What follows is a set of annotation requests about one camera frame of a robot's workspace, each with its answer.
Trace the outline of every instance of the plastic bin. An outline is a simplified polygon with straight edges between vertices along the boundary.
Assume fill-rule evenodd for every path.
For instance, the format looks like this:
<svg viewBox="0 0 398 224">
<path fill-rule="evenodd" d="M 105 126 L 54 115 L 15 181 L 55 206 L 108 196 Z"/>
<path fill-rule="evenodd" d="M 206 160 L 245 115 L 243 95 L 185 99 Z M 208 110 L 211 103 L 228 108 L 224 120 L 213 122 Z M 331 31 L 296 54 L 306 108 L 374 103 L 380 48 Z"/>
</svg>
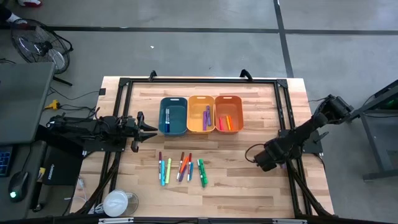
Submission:
<svg viewBox="0 0 398 224">
<path fill-rule="evenodd" d="M 224 134 L 234 134 L 243 129 L 242 99 L 238 96 L 217 96 L 215 99 L 216 129 Z M 231 130 L 228 130 L 226 116 L 232 120 Z"/>
<path fill-rule="evenodd" d="M 187 99 L 166 97 L 160 102 L 159 131 L 166 136 L 181 136 L 187 132 Z M 166 109 L 170 110 L 170 131 L 166 132 Z"/>
<path fill-rule="evenodd" d="M 206 125 L 203 130 L 203 112 L 210 106 L 211 125 Z M 191 96 L 188 99 L 187 128 L 193 133 L 208 134 L 215 128 L 214 124 L 214 98 L 212 96 Z"/>
</svg>

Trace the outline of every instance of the computer mouse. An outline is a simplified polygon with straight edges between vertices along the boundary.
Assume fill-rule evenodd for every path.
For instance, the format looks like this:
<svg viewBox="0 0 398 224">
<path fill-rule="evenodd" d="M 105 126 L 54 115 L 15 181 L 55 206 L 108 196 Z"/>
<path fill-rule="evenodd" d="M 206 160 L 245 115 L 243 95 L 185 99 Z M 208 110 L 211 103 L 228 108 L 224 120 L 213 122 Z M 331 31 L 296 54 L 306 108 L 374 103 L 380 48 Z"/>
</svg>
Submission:
<svg viewBox="0 0 398 224">
<path fill-rule="evenodd" d="M 26 171 L 17 172 L 11 177 L 8 183 L 8 194 L 12 202 L 20 202 L 25 198 L 28 179 L 29 173 Z"/>
</svg>

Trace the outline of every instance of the wooden table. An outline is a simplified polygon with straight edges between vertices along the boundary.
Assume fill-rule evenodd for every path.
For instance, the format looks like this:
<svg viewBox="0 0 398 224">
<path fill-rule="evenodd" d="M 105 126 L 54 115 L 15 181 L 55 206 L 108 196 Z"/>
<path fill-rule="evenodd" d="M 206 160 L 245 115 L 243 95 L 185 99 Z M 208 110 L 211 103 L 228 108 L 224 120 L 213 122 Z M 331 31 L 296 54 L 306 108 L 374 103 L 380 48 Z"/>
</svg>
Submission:
<svg viewBox="0 0 398 224">
<path fill-rule="evenodd" d="M 104 77 L 102 88 L 106 94 L 99 96 L 99 116 L 113 113 L 120 77 Z M 304 81 L 288 79 L 296 125 L 301 125 L 311 116 Z M 126 88 L 119 115 L 122 114 Z M 287 171 L 278 167 L 263 172 L 245 160 L 245 150 L 257 143 L 264 143 L 277 136 L 280 129 L 274 88 L 267 84 L 209 84 L 209 83 L 135 83 L 129 115 L 143 111 L 145 121 L 157 127 L 159 104 L 163 97 L 191 95 L 237 95 L 243 100 L 244 129 L 238 134 L 187 133 L 180 137 L 165 137 L 158 133 L 139 145 L 139 152 L 130 150 L 131 141 L 122 153 L 117 189 L 134 192 L 139 197 L 135 217 L 250 217 L 288 218 L 294 217 Z M 254 148 L 249 156 L 263 150 Z M 159 152 L 164 158 L 172 158 L 169 185 L 159 182 Z M 181 152 L 192 153 L 192 160 L 203 159 L 209 184 L 203 189 L 197 166 L 193 179 L 179 183 L 176 175 Z M 87 197 L 94 192 L 100 179 L 103 152 L 92 153 L 83 161 L 80 175 L 86 186 Z M 303 155 L 307 184 L 319 202 L 333 213 L 325 171 L 321 162 L 313 155 Z M 80 187 L 76 196 L 84 197 Z M 301 191 L 298 190 L 300 208 L 304 211 Z M 71 212 L 84 204 L 80 198 L 72 203 Z"/>
</svg>

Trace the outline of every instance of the keyboard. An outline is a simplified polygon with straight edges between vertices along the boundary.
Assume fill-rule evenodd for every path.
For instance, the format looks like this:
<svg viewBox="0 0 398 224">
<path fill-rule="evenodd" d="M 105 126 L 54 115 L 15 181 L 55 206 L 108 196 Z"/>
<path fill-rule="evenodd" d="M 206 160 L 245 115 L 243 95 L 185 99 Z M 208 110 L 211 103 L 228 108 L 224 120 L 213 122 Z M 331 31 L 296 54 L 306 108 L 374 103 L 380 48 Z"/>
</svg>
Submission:
<svg viewBox="0 0 398 224">
<path fill-rule="evenodd" d="M 12 146 L 0 146 L 0 177 L 8 177 L 11 170 Z"/>
</svg>

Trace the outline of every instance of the gray floor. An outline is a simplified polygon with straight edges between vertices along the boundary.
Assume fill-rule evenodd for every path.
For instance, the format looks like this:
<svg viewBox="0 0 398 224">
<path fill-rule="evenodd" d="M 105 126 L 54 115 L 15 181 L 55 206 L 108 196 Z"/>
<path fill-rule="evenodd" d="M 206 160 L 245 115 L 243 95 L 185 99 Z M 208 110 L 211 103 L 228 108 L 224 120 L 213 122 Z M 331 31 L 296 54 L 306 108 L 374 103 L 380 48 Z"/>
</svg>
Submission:
<svg viewBox="0 0 398 224">
<path fill-rule="evenodd" d="M 398 29 L 398 3 L 393 0 L 280 0 L 280 6 L 286 29 Z M 44 0 L 40 9 L 14 11 L 50 25 L 277 28 L 272 0 Z M 236 76 L 246 68 L 255 77 L 286 77 L 277 34 L 59 34 L 75 47 L 70 68 L 61 75 L 75 85 L 52 86 L 69 97 L 97 90 L 104 75 L 148 75 L 153 69 L 163 76 Z M 9 43 L 9 32 L 0 31 L 0 39 L 0 58 L 23 62 Z M 357 108 L 398 77 L 398 36 L 288 35 L 287 43 L 294 75 L 305 79 L 311 100 L 331 93 Z M 53 94 L 48 102 L 53 99 L 73 105 L 96 103 L 96 95 L 68 101 Z M 46 111 L 42 122 L 54 114 Z M 362 175 L 377 171 L 377 166 L 361 123 L 323 131 L 330 131 L 322 143 L 336 214 L 398 223 L 398 178 L 362 181 Z M 59 197 L 46 215 L 64 210 L 66 205 L 59 201 L 65 192 L 53 194 Z"/>
</svg>

